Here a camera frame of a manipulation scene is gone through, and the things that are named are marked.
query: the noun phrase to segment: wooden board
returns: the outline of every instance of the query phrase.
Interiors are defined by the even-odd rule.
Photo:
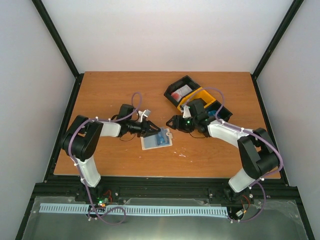
[[[164,92],[185,75],[202,87],[215,87],[225,94],[225,106],[233,113],[230,123],[250,129],[265,128],[249,72],[86,72],[70,122],[77,115],[110,118],[122,104],[131,103],[133,92],[140,91],[141,109],[151,110],[148,119],[165,127],[166,121],[180,112],[164,97]],[[219,94],[209,92],[221,102]],[[101,137],[94,153],[98,172],[102,176],[230,178],[241,169],[239,151],[232,145],[212,137],[196,139],[187,133],[170,131],[173,146],[150,150],[142,150],[137,137],[127,142],[118,137]],[[64,151],[60,152],[54,174],[78,175]]]

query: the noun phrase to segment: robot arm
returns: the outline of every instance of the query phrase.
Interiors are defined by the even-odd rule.
[[[237,131],[220,123],[215,116],[209,116],[199,99],[190,101],[187,107],[183,107],[183,116],[173,116],[166,125],[184,133],[198,130],[206,137],[221,139],[239,149],[242,168],[228,181],[229,188],[225,189],[225,195],[228,199],[232,199],[233,196],[279,165],[276,154],[266,144],[248,133]],[[269,134],[263,128],[246,130],[255,133],[273,145]]]
[[[211,137],[221,139],[239,149],[242,168],[228,182],[233,192],[240,193],[255,180],[279,165],[274,151],[251,135],[229,128],[217,120],[212,121],[207,129]],[[258,128],[249,131],[272,144],[265,129]]]
[[[123,104],[116,118],[119,120],[132,113],[134,107]],[[94,188],[99,183],[101,176],[97,171],[94,159],[100,137],[122,137],[126,133],[137,134],[138,137],[148,137],[160,132],[160,128],[151,121],[146,120],[150,111],[146,110],[144,114],[139,114],[139,121],[131,120],[131,117],[120,120],[118,122],[110,121],[92,121],[88,122],[75,136],[71,145],[71,153],[75,158],[75,166],[79,165],[79,169],[84,176],[89,187]],[[87,121],[85,116],[78,115],[70,128],[67,130],[61,141],[61,148],[69,156],[69,144],[72,136],[77,128]]]

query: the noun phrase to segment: black metal frame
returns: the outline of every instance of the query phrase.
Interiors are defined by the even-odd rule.
[[[264,106],[264,102],[261,97],[261,93],[258,87],[257,78],[268,59],[279,43],[281,37],[288,28],[291,20],[294,18],[299,7],[304,0],[294,0],[284,16],[279,28],[273,36],[269,46],[263,54],[260,62],[258,63],[255,71],[251,75],[252,83],[257,95],[258,102],[262,111],[262,115],[265,121],[267,131],[269,132],[271,139],[275,142],[275,137],[268,119],[268,115]],[[27,206],[24,218],[21,222],[20,229],[17,233],[16,240],[20,240],[23,237],[23,233],[33,206],[35,197],[37,196],[73,196],[79,201],[88,201],[86,193],[84,191],[83,184],[80,182],[79,176],[64,176],[54,175],[55,166],[60,153],[59,141],[62,135],[66,132],[75,103],[78,96],[78,92],[81,87],[81,83],[84,74],[79,74],[75,64],[73,63],[57,29],[55,28],[45,6],[41,0],[32,0],[36,9],[38,10],[43,22],[47,26],[52,38],[54,39],[57,47],[61,51],[66,63],[68,64],[71,72],[75,77],[74,86],[71,92],[70,99],[68,101],[62,124],[58,132],[58,136],[54,145],[54,149],[49,161],[49,165],[44,177],[44,182],[37,183],[34,187],[29,204]],[[299,191],[296,187],[289,186],[288,179],[283,169],[281,172],[281,179],[266,179],[263,182],[263,187],[267,195],[271,196],[274,200],[295,200],[300,212],[301,219],[303,221],[307,236],[309,239],[315,239],[311,230],[303,203],[300,198]],[[201,199],[209,200],[210,203],[221,204],[226,207],[234,207],[237,204],[226,202],[223,199],[212,198],[210,199],[209,193],[219,191],[227,184],[227,179],[220,178],[159,178],[159,177],[101,177],[100,181],[103,185],[108,186],[109,189],[118,192],[120,199],[129,198],[185,198],[185,199]],[[262,198],[262,193],[259,187],[254,186],[251,193],[255,198]]]

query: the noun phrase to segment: white wall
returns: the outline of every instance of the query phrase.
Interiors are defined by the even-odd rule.
[[[258,78],[290,185],[320,239],[320,1],[304,1]]]
[[[0,1],[0,233],[16,237],[74,78],[31,0]]]
[[[81,72],[253,72],[292,0],[43,3]]]

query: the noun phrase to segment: black bracket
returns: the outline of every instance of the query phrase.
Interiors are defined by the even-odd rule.
[[[72,135],[76,132],[77,128],[87,120],[87,117],[78,115],[62,137],[61,148],[68,156],[68,148]],[[82,162],[89,159],[96,150],[102,128],[103,123],[99,121],[88,122],[84,125],[73,140],[71,153]]]

